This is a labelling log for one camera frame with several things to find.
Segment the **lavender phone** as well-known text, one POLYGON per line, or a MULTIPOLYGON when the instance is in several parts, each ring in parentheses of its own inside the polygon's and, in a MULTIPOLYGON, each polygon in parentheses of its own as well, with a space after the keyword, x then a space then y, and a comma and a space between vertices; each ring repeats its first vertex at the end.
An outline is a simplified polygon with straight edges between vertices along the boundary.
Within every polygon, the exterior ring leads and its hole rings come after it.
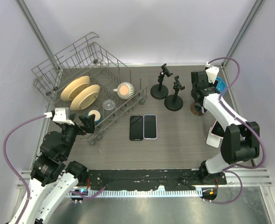
POLYGON ((203 106, 200 107, 199 111, 201 112, 202 115, 207 113, 207 110, 203 106))

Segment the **black phone stand tall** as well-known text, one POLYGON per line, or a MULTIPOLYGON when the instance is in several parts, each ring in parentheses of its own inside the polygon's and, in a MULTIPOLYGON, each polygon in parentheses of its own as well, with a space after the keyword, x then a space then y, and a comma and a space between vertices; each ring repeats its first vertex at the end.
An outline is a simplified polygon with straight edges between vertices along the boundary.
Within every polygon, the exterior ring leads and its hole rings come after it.
POLYGON ((183 107, 183 100, 178 95, 179 91, 185 89, 185 86, 182 86, 179 81, 179 76, 176 76, 174 81, 173 89, 175 93, 172 95, 168 95, 164 100, 165 107, 170 111, 179 111, 183 107))

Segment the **black phone stand short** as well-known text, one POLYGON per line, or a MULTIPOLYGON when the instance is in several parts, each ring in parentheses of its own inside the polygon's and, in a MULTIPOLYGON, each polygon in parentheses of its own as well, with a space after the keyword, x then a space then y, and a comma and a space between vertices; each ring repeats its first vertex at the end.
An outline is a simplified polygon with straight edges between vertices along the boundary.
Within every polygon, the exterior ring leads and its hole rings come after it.
POLYGON ((155 99, 165 99, 168 96, 169 90, 163 85, 164 76, 170 77, 173 75, 167 68, 167 64, 161 66, 162 71, 158 76, 158 84, 155 84, 151 87, 150 94, 155 99))

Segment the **pink case phone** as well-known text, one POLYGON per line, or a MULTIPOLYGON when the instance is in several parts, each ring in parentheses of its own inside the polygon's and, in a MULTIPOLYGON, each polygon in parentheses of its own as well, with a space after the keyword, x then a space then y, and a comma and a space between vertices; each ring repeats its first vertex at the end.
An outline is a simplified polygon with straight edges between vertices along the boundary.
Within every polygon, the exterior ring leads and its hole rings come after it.
POLYGON ((221 138, 224 137, 225 131, 224 131, 224 129, 222 128, 222 126, 220 125, 220 123, 218 121, 216 121, 215 124, 213 125, 212 130, 211 130, 211 134, 219 136, 221 138))

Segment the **black phone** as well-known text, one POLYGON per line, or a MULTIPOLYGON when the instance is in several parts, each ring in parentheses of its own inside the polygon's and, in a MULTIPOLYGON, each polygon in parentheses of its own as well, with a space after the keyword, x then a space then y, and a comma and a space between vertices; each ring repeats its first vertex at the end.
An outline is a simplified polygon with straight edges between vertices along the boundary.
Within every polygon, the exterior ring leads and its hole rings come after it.
POLYGON ((143 117, 142 116, 130 117, 129 139, 131 141, 143 140, 143 117))

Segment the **purple case phone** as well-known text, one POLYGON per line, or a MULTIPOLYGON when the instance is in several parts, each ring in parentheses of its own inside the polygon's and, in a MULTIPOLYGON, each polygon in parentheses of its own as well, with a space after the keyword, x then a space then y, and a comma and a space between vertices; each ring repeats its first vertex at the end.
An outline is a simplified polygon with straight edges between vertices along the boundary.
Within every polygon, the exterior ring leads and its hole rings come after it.
POLYGON ((147 140, 157 139, 157 117, 154 114, 143 116, 143 138, 147 140))

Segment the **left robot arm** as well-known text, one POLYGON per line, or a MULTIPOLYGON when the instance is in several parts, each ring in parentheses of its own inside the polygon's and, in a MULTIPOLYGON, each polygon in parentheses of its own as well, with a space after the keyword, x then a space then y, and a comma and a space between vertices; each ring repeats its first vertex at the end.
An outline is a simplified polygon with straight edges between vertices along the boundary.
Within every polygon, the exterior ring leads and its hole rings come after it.
POLYGON ((77 186, 87 182, 87 167, 73 161, 66 166, 76 137, 95 131, 95 115, 79 116, 82 125, 74 122, 75 114, 69 114, 68 108, 56 108, 51 112, 29 119, 14 127, 3 141, 3 155, 7 165, 24 184, 26 194, 13 215, 12 224, 45 224, 58 207, 64 196, 77 186), (27 182, 13 167, 7 155, 7 141, 10 135, 20 127, 38 119, 51 119, 61 128, 60 132, 47 133, 40 146, 41 155, 34 162, 27 182))

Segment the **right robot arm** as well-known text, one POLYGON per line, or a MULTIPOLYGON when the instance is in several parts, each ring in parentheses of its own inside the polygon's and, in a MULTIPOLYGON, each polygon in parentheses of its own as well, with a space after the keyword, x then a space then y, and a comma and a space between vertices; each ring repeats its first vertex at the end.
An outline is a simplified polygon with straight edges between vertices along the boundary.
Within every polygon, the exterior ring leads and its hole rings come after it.
POLYGON ((208 71, 191 73, 191 96, 196 112, 210 112, 216 119, 210 128, 207 145, 219 147, 220 152, 199 167, 199 180, 210 184, 218 175, 232 165, 259 157, 260 127, 256 122, 248 122, 220 98, 217 81, 209 80, 208 71))

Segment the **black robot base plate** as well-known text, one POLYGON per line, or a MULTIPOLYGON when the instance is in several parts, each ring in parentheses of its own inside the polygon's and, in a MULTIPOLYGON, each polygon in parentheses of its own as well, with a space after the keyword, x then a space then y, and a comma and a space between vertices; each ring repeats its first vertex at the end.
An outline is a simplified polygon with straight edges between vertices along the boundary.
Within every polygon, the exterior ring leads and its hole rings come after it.
POLYGON ((89 170, 87 180, 92 190, 110 191, 194 190, 196 185, 226 185, 224 173, 204 175, 192 169, 115 169, 89 170))

